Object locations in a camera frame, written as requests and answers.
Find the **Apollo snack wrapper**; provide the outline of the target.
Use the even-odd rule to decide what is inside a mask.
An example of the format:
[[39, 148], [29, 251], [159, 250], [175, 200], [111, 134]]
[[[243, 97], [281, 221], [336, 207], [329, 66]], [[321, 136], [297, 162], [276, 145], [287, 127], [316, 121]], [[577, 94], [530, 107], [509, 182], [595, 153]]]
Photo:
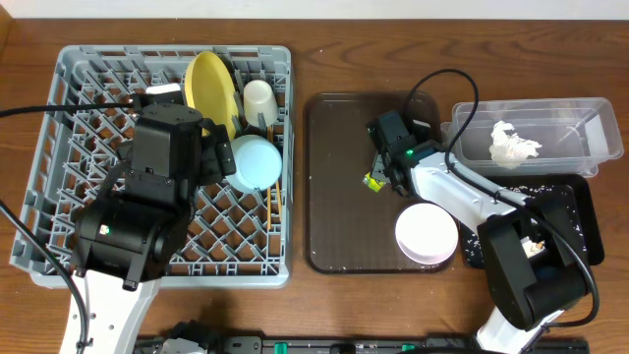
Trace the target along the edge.
[[378, 193], [386, 185], [385, 182], [374, 179], [369, 172], [364, 176], [363, 183], [370, 190], [376, 193]]

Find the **light blue bowl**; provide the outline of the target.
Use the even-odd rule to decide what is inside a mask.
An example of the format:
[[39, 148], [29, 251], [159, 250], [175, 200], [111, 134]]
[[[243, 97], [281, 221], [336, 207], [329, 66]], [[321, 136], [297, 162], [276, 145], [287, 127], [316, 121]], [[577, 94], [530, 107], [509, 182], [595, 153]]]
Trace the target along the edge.
[[227, 182], [241, 193], [265, 191], [275, 185], [282, 172], [282, 156], [267, 139], [245, 135], [231, 144], [236, 172], [226, 177]]

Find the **cream cup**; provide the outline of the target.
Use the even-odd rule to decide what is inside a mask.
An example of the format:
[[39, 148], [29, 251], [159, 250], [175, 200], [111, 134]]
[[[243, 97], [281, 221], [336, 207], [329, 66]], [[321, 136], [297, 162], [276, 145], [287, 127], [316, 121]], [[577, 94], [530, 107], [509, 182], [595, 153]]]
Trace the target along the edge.
[[245, 85], [244, 110], [250, 125], [260, 127], [258, 116], [263, 115], [264, 126], [270, 127], [279, 117], [279, 108], [274, 92], [269, 83], [263, 80], [252, 80]]

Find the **yellow plate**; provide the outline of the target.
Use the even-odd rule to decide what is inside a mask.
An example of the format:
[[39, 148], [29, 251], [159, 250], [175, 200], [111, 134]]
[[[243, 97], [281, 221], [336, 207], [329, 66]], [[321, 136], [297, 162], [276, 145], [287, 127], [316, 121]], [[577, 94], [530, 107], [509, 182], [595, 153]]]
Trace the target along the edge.
[[188, 65], [185, 80], [187, 104], [204, 118], [224, 125], [230, 141], [236, 136], [233, 118], [239, 116], [234, 98], [236, 89], [221, 58], [205, 51]]

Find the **white small plate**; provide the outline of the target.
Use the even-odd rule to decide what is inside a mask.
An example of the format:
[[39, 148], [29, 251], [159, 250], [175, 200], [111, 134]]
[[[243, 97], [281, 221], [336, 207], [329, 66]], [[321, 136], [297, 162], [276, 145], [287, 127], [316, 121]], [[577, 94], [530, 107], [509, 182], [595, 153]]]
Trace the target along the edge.
[[415, 263], [434, 266], [447, 261], [458, 245], [453, 217], [434, 204], [406, 207], [397, 217], [395, 239], [402, 253]]

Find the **white tissue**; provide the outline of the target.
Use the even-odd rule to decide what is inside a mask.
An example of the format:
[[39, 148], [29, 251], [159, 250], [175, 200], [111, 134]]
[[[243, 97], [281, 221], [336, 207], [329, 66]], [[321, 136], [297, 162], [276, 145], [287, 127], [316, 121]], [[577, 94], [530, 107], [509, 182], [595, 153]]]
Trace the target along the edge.
[[492, 144], [488, 148], [491, 160], [498, 166], [515, 169], [529, 157], [537, 157], [543, 146], [521, 138], [511, 123], [499, 121], [493, 125]]

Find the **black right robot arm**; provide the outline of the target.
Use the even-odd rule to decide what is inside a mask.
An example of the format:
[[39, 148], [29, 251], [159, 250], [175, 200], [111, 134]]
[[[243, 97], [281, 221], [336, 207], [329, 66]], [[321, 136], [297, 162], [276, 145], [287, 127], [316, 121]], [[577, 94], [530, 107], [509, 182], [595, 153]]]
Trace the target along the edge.
[[398, 112], [371, 120], [367, 131], [394, 190], [443, 208], [478, 235], [494, 303], [476, 334], [485, 353], [526, 353], [586, 295], [600, 295], [584, 243], [563, 204], [533, 201], [461, 164], [449, 147], [422, 140]]

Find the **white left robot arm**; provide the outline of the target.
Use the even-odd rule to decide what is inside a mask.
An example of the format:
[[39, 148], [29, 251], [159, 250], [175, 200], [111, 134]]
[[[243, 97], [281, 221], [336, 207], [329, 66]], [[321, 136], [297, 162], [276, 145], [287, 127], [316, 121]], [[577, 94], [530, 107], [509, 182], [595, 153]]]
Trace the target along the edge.
[[186, 241], [199, 189], [236, 171], [225, 126], [181, 91], [140, 93], [134, 134], [76, 220], [62, 352], [130, 353], [166, 267]]

